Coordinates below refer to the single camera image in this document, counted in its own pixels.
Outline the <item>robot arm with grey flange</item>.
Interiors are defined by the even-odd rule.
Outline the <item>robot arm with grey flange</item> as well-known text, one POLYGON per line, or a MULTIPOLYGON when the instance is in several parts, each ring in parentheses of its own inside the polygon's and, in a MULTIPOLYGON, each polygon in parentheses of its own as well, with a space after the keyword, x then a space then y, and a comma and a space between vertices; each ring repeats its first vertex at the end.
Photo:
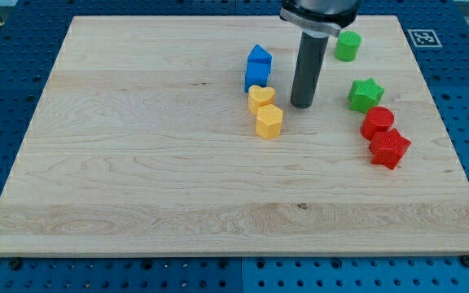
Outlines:
POLYGON ((361 0, 282 0, 279 17, 311 37, 338 37, 357 18, 361 3, 361 0))

